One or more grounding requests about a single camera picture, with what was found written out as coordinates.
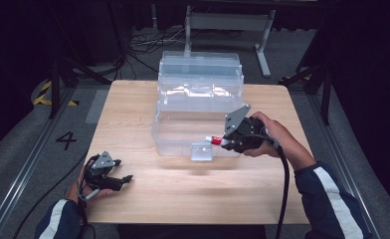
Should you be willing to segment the person's left hand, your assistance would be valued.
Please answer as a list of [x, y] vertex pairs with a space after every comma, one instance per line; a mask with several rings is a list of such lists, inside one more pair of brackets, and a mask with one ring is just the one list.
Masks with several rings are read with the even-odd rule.
[[102, 189], [94, 192], [89, 186], [87, 186], [87, 183], [83, 179], [83, 173], [84, 171], [81, 170], [77, 179], [68, 190], [68, 193], [66, 194], [66, 198], [68, 200], [78, 203], [80, 198], [86, 198], [88, 201], [94, 201], [113, 193], [113, 190], [111, 189]]

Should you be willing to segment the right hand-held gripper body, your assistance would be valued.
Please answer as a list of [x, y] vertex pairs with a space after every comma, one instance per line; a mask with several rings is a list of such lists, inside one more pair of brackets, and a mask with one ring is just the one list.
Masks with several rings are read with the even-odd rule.
[[222, 146], [223, 148], [229, 150], [231, 143], [243, 143], [249, 146], [248, 149], [255, 149], [259, 148], [264, 141], [271, 141], [264, 123], [259, 119], [247, 117], [250, 109], [250, 105], [244, 105], [225, 116], [223, 138], [230, 143]]

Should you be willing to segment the black tripod stand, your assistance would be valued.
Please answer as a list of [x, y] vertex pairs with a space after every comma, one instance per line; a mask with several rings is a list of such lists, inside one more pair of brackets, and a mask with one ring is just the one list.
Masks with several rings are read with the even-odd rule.
[[106, 79], [99, 73], [91, 70], [77, 60], [65, 56], [57, 56], [51, 68], [49, 80], [52, 83], [52, 104], [49, 119], [52, 120], [61, 109], [61, 90], [60, 82], [63, 82], [67, 88], [74, 88], [78, 85], [78, 75], [74, 72], [78, 69], [85, 76], [90, 77], [103, 85], [110, 85], [111, 80]]
[[295, 75], [283, 77], [279, 84], [288, 87], [297, 81], [307, 79], [303, 90], [307, 95], [315, 95], [320, 87], [322, 89], [322, 100], [320, 104], [320, 115], [323, 122], [329, 125], [328, 111], [331, 92], [331, 57], [329, 42], [331, 40], [331, 21], [323, 20], [299, 64], [295, 68]]

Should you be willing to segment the clear plastic storage box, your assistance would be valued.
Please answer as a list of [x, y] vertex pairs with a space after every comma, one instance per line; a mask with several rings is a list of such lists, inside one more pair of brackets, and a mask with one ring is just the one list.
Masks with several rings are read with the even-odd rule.
[[222, 136], [225, 117], [244, 105], [244, 75], [235, 53], [165, 51], [151, 135], [157, 152], [195, 161], [237, 157], [207, 140]]

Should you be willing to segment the grey metal stand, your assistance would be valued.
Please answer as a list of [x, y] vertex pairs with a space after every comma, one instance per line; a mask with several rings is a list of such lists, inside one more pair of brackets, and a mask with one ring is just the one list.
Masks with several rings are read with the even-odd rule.
[[268, 42], [276, 11], [270, 10], [265, 15], [228, 14], [228, 13], [197, 13], [188, 5], [185, 16], [185, 52], [191, 51], [191, 31], [201, 30], [232, 30], [262, 32], [262, 40], [254, 46], [262, 74], [265, 78], [271, 76], [265, 48]]

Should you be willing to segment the person's right hand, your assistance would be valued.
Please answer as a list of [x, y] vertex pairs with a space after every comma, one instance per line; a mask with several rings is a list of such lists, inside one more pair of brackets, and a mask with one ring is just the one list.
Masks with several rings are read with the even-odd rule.
[[[279, 123], [277, 120], [268, 118], [261, 112], [252, 114], [252, 117], [264, 123], [265, 127], [269, 131], [270, 136], [279, 142], [280, 146], [283, 148], [285, 156], [288, 159], [295, 157], [295, 150], [298, 147], [298, 142], [281, 123]], [[247, 149], [244, 151], [244, 155], [252, 157], [263, 154], [267, 154], [272, 157], [279, 156], [278, 152], [266, 142], [264, 142], [259, 148]]]

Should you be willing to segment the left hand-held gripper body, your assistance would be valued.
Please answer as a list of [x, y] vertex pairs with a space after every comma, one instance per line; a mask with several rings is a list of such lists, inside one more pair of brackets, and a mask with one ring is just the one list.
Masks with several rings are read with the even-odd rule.
[[114, 182], [111, 178], [107, 177], [114, 166], [115, 162], [107, 151], [92, 156], [89, 159], [84, 172], [84, 179], [87, 185], [93, 190], [114, 190]]

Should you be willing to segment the metal floor rail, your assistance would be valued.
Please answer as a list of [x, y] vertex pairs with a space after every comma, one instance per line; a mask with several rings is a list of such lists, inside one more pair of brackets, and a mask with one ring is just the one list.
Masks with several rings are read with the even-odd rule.
[[331, 155], [334, 159], [334, 170], [339, 174], [339, 179], [345, 189], [351, 193], [359, 202], [363, 217], [368, 229], [371, 231], [374, 239], [381, 239], [376, 225], [371, 218], [369, 210], [364, 202], [363, 196], [357, 187], [357, 184], [349, 171], [345, 158], [339, 148], [339, 145], [334, 137], [334, 134], [329, 125], [325, 124], [320, 112], [318, 99], [314, 96], [307, 96], [307, 101], [310, 104], [313, 115], [318, 120], [318, 126], [324, 134], [324, 138], [329, 145]]
[[28, 154], [26, 160], [19, 167], [19, 172], [16, 174], [8, 192], [0, 204], [0, 232], [6, 224], [6, 221], [11, 215], [19, 198], [21, 197], [23, 190], [25, 189], [37, 163], [41, 158], [42, 152], [47, 145], [49, 136], [51, 135], [57, 121], [59, 120], [60, 115], [67, 107], [69, 100], [72, 98], [74, 92], [75, 90], [72, 88], [64, 89], [64, 92], [60, 97], [58, 111], [55, 113], [52, 119], [48, 119], [46, 121], [36, 143], [33, 145], [32, 150]]

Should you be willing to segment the yellow and black floor tape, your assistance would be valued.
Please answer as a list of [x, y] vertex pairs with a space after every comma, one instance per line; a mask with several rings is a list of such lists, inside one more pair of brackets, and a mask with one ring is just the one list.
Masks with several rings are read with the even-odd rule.
[[38, 95], [36, 96], [36, 98], [34, 99], [33, 101], [33, 104], [34, 105], [46, 105], [46, 106], [50, 106], [52, 104], [52, 101], [51, 100], [48, 100], [46, 99], [46, 93], [48, 92], [48, 90], [50, 89], [50, 87], [52, 86], [52, 82], [50, 80], [48, 80], [40, 89]]

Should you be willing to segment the small red and white tube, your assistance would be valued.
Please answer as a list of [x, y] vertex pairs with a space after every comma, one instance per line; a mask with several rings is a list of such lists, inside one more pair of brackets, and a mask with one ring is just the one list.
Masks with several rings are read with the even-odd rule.
[[230, 143], [229, 140], [219, 136], [206, 136], [204, 140], [213, 145], [220, 145], [220, 146], [225, 146]]

